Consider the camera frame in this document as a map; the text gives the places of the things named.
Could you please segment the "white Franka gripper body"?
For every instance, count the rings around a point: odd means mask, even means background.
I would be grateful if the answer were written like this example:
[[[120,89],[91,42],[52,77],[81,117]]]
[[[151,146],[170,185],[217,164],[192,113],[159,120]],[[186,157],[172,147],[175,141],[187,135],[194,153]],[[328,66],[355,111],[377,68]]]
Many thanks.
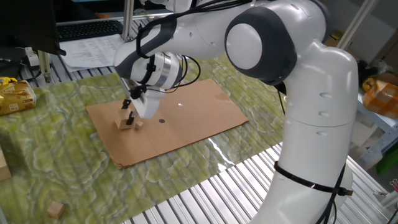
[[[151,119],[156,114],[160,101],[165,97],[165,90],[156,86],[139,84],[126,80],[127,96],[132,101],[135,111],[141,118]]]

